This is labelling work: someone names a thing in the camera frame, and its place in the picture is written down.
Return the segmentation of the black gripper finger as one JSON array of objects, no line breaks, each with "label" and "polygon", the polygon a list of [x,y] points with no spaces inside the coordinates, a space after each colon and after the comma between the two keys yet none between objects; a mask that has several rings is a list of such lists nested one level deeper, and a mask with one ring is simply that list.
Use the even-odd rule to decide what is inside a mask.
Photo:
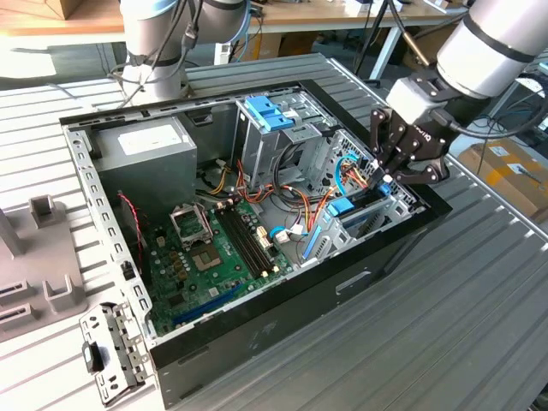
[{"label": "black gripper finger", "polygon": [[408,164],[390,164],[384,167],[384,173],[391,176],[399,184],[404,185],[430,185],[447,179],[450,175],[444,156],[425,160],[424,168],[415,170]]},{"label": "black gripper finger", "polygon": [[407,133],[407,123],[392,109],[375,109],[371,113],[369,147],[376,165],[369,186],[376,187],[385,175],[391,176],[402,164],[404,156],[399,147]]}]

